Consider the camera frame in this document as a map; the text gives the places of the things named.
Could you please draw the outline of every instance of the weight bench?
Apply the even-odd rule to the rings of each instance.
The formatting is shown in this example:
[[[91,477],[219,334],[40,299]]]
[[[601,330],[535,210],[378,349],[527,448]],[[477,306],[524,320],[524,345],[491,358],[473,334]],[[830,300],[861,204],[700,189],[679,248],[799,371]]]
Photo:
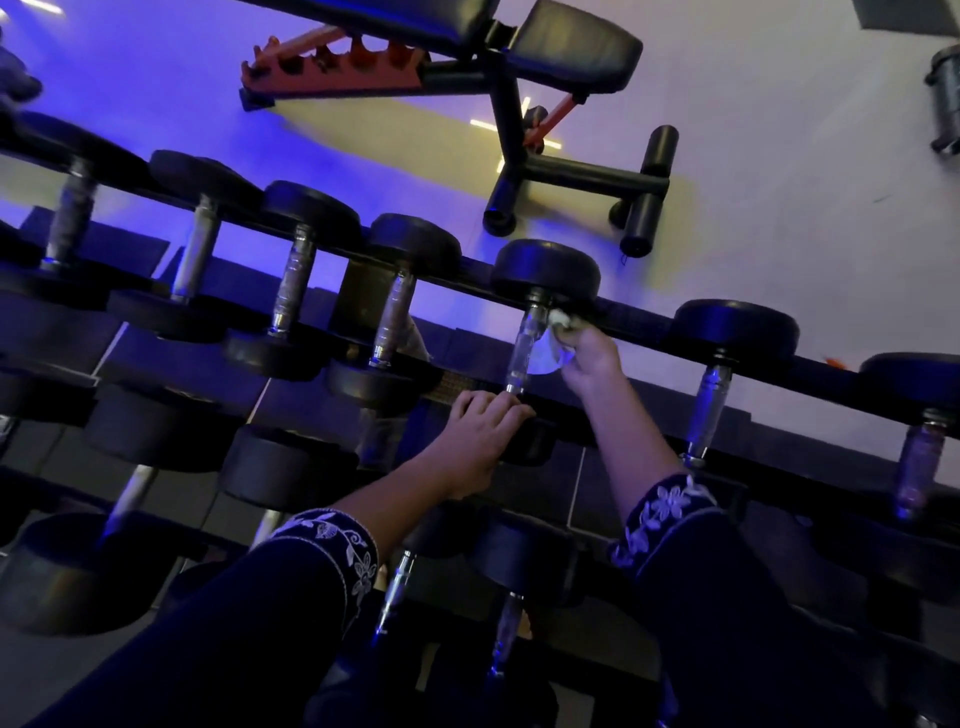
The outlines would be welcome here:
[[[651,134],[639,173],[541,156],[544,137],[590,94],[616,93],[630,81],[643,44],[622,28],[556,0],[538,0],[517,28],[493,19],[499,0],[252,1],[327,25],[254,47],[253,62],[241,69],[245,110],[288,98],[488,93],[504,165],[484,212],[487,232],[513,232],[517,193],[531,180],[618,198],[610,222],[624,230],[620,250],[630,257],[652,250],[676,129]],[[363,35],[389,45],[369,51]],[[332,53],[327,45],[344,37],[352,39],[350,50]],[[433,61],[430,54],[452,61]],[[567,96],[552,111],[535,107],[524,114],[517,79]]]

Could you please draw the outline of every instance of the person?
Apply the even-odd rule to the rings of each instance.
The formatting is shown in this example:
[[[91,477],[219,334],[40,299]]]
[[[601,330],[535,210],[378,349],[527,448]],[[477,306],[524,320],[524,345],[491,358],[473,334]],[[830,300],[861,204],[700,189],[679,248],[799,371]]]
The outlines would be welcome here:
[[[596,328],[562,338],[575,350],[564,380],[587,411],[625,525],[612,559],[633,583],[686,722],[885,725],[666,444],[614,342]],[[332,508],[291,519],[28,725],[299,725],[380,560],[428,509],[486,489],[533,416],[507,393],[462,393],[423,452]]]

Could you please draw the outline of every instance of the orange object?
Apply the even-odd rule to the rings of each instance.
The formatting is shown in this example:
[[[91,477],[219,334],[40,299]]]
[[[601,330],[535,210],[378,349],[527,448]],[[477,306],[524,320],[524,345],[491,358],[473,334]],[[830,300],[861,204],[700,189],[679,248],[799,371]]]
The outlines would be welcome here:
[[[568,93],[564,99],[550,113],[546,115],[539,124],[535,124],[533,129],[527,131],[523,137],[523,146],[536,147],[540,145],[546,136],[562,122],[566,115],[577,108],[578,102],[574,100],[573,94]]]
[[[285,43],[271,36],[266,48],[253,47],[253,63],[242,63],[240,81],[244,88],[267,96],[317,98],[335,91],[400,91],[422,86],[420,66],[430,61],[426,51],[393,41],[385,51],[371,51],[360,36],[352,36],[350,49],[343,54],[326,47],[348,35],[342,28],[323,26]],[[312,56],[302,55],[311,49]]]

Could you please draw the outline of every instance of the person's left hand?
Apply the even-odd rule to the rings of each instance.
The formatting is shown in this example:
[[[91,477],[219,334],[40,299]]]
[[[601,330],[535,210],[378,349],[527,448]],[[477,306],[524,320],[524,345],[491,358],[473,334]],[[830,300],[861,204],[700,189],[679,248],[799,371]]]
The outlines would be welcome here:
[[[444,431],[420,455],[444,478],[448,497],[480,493],[490,487],[493,469],[516,431],[536,414],[508,392],[461,392]]]

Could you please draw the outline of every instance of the black sleeve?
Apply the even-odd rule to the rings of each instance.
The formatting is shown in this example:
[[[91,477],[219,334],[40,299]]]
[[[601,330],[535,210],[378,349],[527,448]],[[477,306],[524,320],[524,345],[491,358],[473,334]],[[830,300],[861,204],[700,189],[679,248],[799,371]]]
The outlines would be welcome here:
[[[301,514],[28,725],[300,726],[376,569],[360,524]]]
[[[668,478],[639,503],[612,559],[633,580],[684,725],[888,725],[691,476]]]

